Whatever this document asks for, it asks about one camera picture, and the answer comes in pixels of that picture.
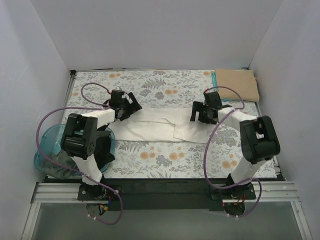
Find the white t shirt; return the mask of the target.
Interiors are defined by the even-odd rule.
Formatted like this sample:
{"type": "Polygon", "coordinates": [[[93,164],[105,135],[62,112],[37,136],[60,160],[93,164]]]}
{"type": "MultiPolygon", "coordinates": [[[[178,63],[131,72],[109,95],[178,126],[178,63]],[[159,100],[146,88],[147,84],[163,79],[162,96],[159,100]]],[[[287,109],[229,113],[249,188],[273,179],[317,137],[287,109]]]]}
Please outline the white t shirt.
{"type": "Polygon", "coordinates": [[[205,144],[215,125],[190,121],[191,113],[190,107],[144,108],[108,127],[117,141],[205,144]]]}

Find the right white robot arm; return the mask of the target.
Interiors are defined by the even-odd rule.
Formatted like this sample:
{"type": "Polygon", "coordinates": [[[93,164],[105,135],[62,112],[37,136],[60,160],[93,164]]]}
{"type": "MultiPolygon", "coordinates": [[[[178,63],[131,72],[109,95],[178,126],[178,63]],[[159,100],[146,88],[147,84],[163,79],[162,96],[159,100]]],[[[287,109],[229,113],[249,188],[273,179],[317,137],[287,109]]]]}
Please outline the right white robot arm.
{"type": "Polygon", "coordinates": [[[240,133],[242,158],[221,186],[209,183],[209,192],[232,199],[251,191],[254,175],[267,161],[281,151],[280,143],[269,116],[243,113],[240,107],[223,104],[218,92],[205,90],[204,102],[194,101],[190,121],[205,124],[224,124],[240,133]]]}

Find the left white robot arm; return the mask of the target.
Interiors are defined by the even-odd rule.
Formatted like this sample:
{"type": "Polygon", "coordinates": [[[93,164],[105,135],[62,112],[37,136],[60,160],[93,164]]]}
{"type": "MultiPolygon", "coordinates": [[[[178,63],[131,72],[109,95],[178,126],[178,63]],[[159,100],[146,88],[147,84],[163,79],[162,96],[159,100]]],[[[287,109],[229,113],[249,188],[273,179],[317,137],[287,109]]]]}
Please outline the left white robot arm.
{"type": "Polygon", "coordinates": [[[82,174],[82,182],[88,186],[95,200],[106,196],[106,187],[101,184],[101,169],[115,160],[112,153],[113,132],[107,126],[117,120],[128,119],[141,110],[132,92],[112,90],[108,105],[88,113],[71,113],[64,128],[61,149],[71,157],[82,174]]]}

